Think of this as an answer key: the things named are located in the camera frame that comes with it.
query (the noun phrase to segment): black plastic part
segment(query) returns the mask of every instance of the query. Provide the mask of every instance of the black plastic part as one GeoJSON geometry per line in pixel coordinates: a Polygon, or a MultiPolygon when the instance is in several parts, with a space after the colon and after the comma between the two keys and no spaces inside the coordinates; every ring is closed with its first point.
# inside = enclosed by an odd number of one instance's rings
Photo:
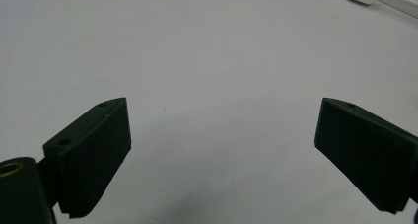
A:
{"type": "Polygon", "coordinates": [[[0,223],[56,223],[34,159],[0,163],[0,223]]]}
{"type": "Polygon", "coordinates": [[[315,146],[380,211],[416,195],[418,138],[356,105],[323,99],[315,146]]]}
{"type": "Polygon", "coordinates": [[[43,145],[39,169],[45,185],[58,187],[49,202],[58,200],[70,218],[89,214],[101,199],[131,149],[126,99],[91,108],[43,145]]]}

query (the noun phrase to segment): white table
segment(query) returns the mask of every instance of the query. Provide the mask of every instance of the white table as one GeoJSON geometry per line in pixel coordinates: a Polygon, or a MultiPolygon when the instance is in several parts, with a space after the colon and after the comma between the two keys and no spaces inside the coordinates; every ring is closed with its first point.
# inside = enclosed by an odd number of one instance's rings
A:
{"type": "Polygon", "coordinates": [[[132,150],[58,223],[412,223],[314,148],[323,97],[418,134],[418,20],[348,0],[0,0],[0,161],[128,100],[132,150]]]}

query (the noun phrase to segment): screw hole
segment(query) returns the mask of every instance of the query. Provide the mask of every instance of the screw hole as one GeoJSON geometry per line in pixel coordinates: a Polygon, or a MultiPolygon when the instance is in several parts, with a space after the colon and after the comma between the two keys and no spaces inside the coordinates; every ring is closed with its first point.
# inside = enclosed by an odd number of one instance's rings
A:
{"type": "Polygon", "coordinates": [[[70,143],[70,139],[61,139],[58,141],[59,146],[65,146],[70,143]]]}
{"type": "Polygon", "coordinates": [[[12,175],[22,169],[22,163],[8,163],[0,166],[0,178],[12,175]]]}

